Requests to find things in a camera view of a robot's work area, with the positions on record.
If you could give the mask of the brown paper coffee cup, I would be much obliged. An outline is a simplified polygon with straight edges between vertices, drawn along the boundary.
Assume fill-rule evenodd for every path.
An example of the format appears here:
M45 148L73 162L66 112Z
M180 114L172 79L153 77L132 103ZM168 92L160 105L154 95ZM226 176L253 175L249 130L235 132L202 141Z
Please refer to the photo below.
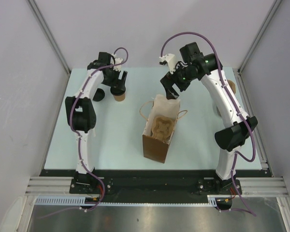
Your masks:
M113 95L114 99L118 102L124 101L126 98L125 93L121 94L121 95Z

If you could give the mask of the black plastic cup lid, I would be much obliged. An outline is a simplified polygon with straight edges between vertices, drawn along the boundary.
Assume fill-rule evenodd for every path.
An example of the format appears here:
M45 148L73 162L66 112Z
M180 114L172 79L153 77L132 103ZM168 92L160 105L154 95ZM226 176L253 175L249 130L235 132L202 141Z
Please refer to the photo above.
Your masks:
M104 90L101 88L98 88L94 94L93 101L100 102L104 99L104 97L105 97Z

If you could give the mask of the single brown pulp carrier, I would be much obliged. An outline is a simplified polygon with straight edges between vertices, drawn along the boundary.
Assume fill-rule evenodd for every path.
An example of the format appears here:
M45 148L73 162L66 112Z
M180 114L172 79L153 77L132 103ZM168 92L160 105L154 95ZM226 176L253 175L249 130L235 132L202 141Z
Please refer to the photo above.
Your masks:
M165 116L157 116L154 118L151 126L151 136L155 139L167 142L174 129L174 121Z

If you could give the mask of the brown paper takeout bag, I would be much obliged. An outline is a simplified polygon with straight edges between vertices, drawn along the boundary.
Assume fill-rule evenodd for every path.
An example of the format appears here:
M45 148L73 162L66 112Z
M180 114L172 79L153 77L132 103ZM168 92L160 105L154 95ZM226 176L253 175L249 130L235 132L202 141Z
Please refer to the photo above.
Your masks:
M180 100L169 100L161 94L141 106L139 113L146 120L142 134L145 158L160 163L166 161L176 125L187 112L180 110Z

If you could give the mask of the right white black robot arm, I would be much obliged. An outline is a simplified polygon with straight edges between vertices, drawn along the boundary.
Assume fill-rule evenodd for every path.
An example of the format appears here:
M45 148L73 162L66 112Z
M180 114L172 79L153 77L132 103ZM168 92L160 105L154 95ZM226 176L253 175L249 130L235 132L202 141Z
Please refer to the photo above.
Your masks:
M210 93L225 127L215 133L215 141L220 148L216 168L219 178L213 182L214 190L224 194L231 188L229 179L235 175L234 155L250 137L258 121L241 107L215 54L204 55L196 43L180 48L180 54L181 61L174 54L160 55L159 63L169 67L160 82L167 99L179 96L173 86L183 92L193 80L199 80Z

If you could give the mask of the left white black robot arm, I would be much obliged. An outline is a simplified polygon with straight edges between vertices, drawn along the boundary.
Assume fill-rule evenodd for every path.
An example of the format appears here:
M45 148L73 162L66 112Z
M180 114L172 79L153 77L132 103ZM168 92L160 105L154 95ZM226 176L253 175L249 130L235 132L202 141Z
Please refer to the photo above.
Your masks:
M128 72L122 71L121 66L127 60L117 57L115 52L112 54L100 52L98 58L87 66L87 75L79 90L74 96L65 99L68 125L76 133L78 146L76 171L80 174L94 170L94 163L89 155L90 139L97 122L93 102L99 102L105 97L104 90L99 88L99 85L109 86L114 99L118 102L123 101Z

